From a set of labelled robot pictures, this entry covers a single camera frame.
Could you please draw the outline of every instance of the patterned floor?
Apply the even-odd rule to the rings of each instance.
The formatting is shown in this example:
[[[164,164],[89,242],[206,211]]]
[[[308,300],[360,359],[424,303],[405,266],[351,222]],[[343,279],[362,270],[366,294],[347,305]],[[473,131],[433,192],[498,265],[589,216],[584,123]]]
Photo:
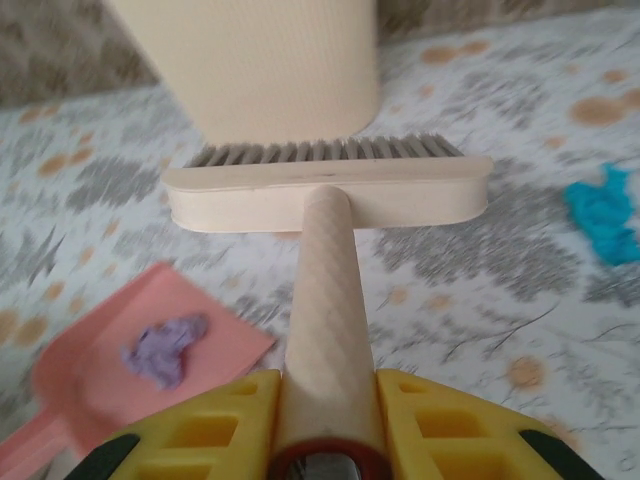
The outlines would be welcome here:
[[[378,365],[540,418],[609,480],[640,472],[640,266],[600,264],[561,192],[640,166],[639,49],[638,10],[388,46],[364,132],[497,163],[477,220],[358,232]],[[161,87],[5,111],[0,139],[0,437],[34,411],[42,346],[157,260],[284,337],[296,236],[171,224],[158,176],[202,144]]]

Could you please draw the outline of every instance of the gray bristle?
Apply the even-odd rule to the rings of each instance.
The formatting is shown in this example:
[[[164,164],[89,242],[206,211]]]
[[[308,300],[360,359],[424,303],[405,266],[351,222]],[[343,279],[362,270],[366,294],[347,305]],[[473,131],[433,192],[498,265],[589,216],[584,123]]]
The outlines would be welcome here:
[[[253,144],[208,147],[188,167],[219,167],[322,160],[373,160],[377,158],[462,157],[463,153],[440,135],[376,137],[300,144]]]

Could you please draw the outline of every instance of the beige container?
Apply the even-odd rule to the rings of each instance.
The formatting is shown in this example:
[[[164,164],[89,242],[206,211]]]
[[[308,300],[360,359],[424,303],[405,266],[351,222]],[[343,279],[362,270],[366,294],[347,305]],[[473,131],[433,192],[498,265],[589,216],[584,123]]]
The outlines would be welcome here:
[[[211,144],[330,139],[379,107],[374,0],[109,0]]]

